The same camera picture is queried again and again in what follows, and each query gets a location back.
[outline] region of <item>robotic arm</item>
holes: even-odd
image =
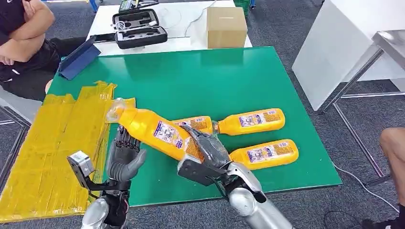
[[[94,172],[90,158],[82,151],[67,157],[80,185],[96,198],[87,208],[82,220],[82,229],[125,228],[129,209],[131,179],[145,162],[146,151],[139,149],[140,141],[131,137],[122,126],[111,144],[106,162],[109,179],[95,184],[89,177]],[[100,198],[91,191],[101,191]]]
[[[183,125],[204,155],[201,162],[192,156],[178,164],[178,175],[205,186],[215,184],[253,229],[294,229],[291,223],[266,198],[260,182],[244,165],[231,162],[216,136]]]
[[[178,164],[178,175],[205,186],[215,184],[222,196],[236,209],[252,229],[294,229],[281,212],[266,198],[260,182],[244,165],[232,162],[218,138],[182,126],[196,141],[204,155],[200,161],[186,155]],[[140,141],[120,126],[111,144],[107,174],[102,184],[95,184],[89,175],[94,171],[89,157],[79,151],[67,159],[81,186],[96,200],[88,207],[82,229],[122,229],[126,225],[129,189],[132,179],[145,161],[146,151]],[[91,191],[102,191],[98,198]]]

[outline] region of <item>shoe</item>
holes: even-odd
[[[396,219],[389,219],[383,222],[374,222],[371,219],[362,221],[362,228],[364,229],[405,229],[399,225],[399,217]]]

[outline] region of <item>black shorts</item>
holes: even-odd
[[[73,52],[86,40],[85,37],[70,38],[60,40],[58,38],[46,41],[47,48],[55,49],[57,55],[52,55],[49,58],[55,60],[43,60],[45,66],[40,68],[32,67],[31,69],[24,69],[20,75],[15,75],[11,81],[1,81],[0,84],[4,90],[26,99],[33,99],[43,101],[45,98],[45,86],[53,79],[58,68],[60,57],[64,57]]]

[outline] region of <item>cardboard box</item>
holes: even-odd
[[[241,7],[209,7],[207,9],[207,47],[244,47],[247,35],[245,15]]]

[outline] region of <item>open case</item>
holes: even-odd
[[[113,16],[115,40],[121,49],[141,47],[167,41],[167,32],[159,26],[153,9],[134,9]]]

